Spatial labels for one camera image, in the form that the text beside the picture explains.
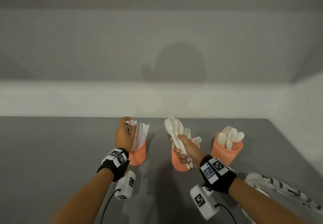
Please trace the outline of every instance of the black cable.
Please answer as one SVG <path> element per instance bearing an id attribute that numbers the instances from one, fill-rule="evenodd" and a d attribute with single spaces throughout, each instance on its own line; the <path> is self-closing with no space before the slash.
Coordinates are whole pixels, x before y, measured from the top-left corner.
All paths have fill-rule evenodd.
<path id="1" fill-rule="evenodd" d="M 110 197 L 110 198 L 109 198 L 109 200 L 107 201 L 107 205 L 109 204 L 109 202 L 110 202 L 110 200 L 111 200 L 112 196 L 113 196 L 117 191 L 121 191 L 121 189 L 116 189 L 116 190 L 112 193 L 111 197 Z M 102 214 L 102 217 L 101 217 L 101 222 L 100 222 L 100 224 L 102 224 L 102 220 L 103 220 L 104 212 L 105 212 L 105 210 L 107 209 L 107 205 L 105 206 L 105 208 L 104 208 L 104 210 L 103 210 L 103 214 Z"/>
<path id="2" fill-rule="evenodd" d="M 229 211 L 229 209 L 226 206 L 224 206 L 223 204 L 216 204 L 214 207 L 216 208 L 218 206 L 224 207 L 230 213 L 230 215 L 232 216 L 232 219 L 235 222 L 235 224 L 237 224 L 237 222 L 236 222 L 235 218 L 233 217 L 232 213 Z"/>

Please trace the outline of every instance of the gray tabletop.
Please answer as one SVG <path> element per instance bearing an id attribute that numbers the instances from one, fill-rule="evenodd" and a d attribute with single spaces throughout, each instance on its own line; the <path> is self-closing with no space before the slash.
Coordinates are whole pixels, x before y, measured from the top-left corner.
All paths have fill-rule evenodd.
<path id="1" fill-rule="evenodd" d="M 0 117 L 0 222 L 44 223 L 96 173 L 114 147 L 118 118 Z M 178 172 L 171 164 L 171 143 L 164 119 L 138 118 L 150 124 L 147 158 L 129 169 L 136 182 L 130 199 L 112 198 L 103 223 L 233 223 L 223 209 L 205 221 L 190 197 L 202 184 L 199 171 Z M 266 119 L 181 119 L 201 149 L 210 153 L 216 133 L 233 126 L 245 133 L 243 149 L 230 165 L 241 178 L 256 172 L 279 179 L 323 203 L 323 179 Z M 99 212 L 114 191 L 113 183 Z M 228 195 L 214 193 L 238 223 L 250 223 Z M 320 217 L 296 202 L 279 199 L 309 223 Z"/>

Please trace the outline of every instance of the wrist strap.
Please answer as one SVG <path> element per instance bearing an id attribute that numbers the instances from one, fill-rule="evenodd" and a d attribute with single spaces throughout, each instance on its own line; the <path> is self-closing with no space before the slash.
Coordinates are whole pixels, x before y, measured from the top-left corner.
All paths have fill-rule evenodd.
<path id="1" fill-rule="evenodd" d="M 229 169 L 216 157 L 207 155 L 201 161 L 200 173 L 205 181 L 204 185 L 217 192 L 228 193 L 237 174 Z"/>
<path id="2" fill-rule="evenodd" d="M 97 173 L 103 169 L 107 168 L 114 174 L 113 181 L 118 181 L 127 171 L 129 165 L 129 153 L 123 148 L 113 149 L 107 157 L 105 157 L 101 166 L 99 167 Z"/>

